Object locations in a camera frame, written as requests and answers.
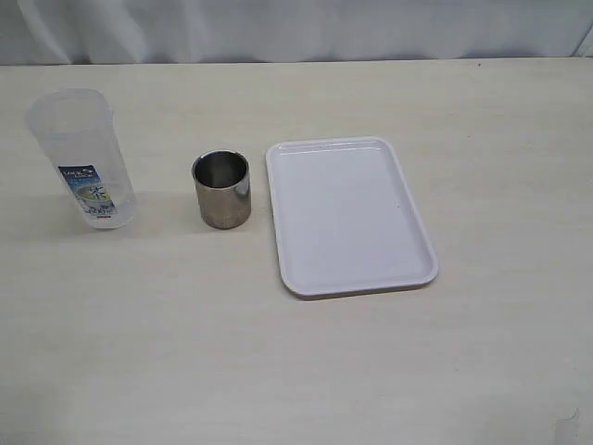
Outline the stainless steel cup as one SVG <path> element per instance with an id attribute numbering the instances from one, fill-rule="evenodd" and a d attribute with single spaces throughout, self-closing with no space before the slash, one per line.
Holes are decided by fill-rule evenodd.
<path id="1" fill-rule="evenodd" d="M 198 157 L 191 169 L 202 220 L 230 230 L 251 213 L 250 169 L 246 158 L 232 150 L 212 150 Z"/>

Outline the clear plastic pitcher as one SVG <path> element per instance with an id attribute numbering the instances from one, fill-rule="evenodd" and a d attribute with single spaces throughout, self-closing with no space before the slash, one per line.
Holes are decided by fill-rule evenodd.
<path id="1" fill-rule="evenodd" d="M 88 225 L 109 230 L 132 220 L 136 198 L 114 113 L 100 92 L 66 88 L 44 95 L 25 121 Z"/>

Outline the white rectangular plastic tray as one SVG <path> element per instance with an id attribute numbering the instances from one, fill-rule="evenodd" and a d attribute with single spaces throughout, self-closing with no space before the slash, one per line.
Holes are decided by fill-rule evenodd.
<path id="1" fill-rule="evenodd" d="M 303 299 L 418 288 L 439 264 L 395 149 L 376 136 L 266 154 L 284 286 Z"/>

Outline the white backdrop curtain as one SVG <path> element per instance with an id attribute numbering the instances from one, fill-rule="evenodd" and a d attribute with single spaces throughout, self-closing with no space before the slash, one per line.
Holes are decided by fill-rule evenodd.
<path id="1" fill-rule="evenodd" d="M 5 65 L 590 57 L 588 1 L 5 1 Z"/>

